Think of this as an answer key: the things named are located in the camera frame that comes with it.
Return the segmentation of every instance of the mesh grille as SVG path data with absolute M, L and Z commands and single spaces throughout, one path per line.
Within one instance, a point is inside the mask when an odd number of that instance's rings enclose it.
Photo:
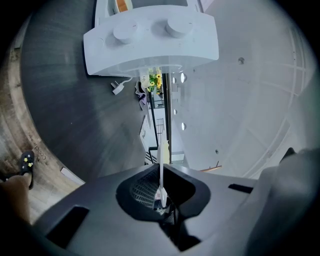
M 166 218 L 164 222 L 174 225 L 175 224 L 175 212 L 172 211 L 170 216 L 168 218 Z
M 153 170 L 131 185 L 132 197 L 142 205 L 153 209 L 155 195 L 159 188 L 159 170 Z

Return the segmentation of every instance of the ceiling light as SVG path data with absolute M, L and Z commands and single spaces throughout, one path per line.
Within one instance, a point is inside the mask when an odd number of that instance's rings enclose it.
M 181 73 L 181 83 L 184 83 L 187 80 L 185 73 Z

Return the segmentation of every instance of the slipper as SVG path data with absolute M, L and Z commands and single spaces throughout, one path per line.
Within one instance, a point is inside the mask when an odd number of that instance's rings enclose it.
M 34 161 L 35 154 L 32 150 L 28 150 L 22 153 L 20 158 L 20 175 L 24 175 L 25 173 L 31 173 L 31 183 L 29 186 L 29 190 L 31 190 L 34 186 Z
M 135 94 L 138 96 L 139 99 L 146 95 L 146 92 L 145 92 L 144 88 L 141 86 L 140 81 L 137 81 L 135 83 Z

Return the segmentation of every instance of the white plastic housing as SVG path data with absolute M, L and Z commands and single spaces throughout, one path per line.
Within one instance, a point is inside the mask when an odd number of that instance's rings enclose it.
M 138 77 L 179 72 L 219 58 L 215 19 L 191 8 L 156 5 L 112 15 L 83 36 L 89 75 Z

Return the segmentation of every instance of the round knob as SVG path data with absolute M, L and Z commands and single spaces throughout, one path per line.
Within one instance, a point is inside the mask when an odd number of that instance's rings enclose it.
M 170 17 L 166 23 L 166 31 L 174 38 L 183 38 L 192 31 L 193 27 L 191 18 L 178 14 Z
M 135 20 L 126 20 L 113 29 L 113 35 L 123 44 L 132 43 L 137 37 L 138 23 Z

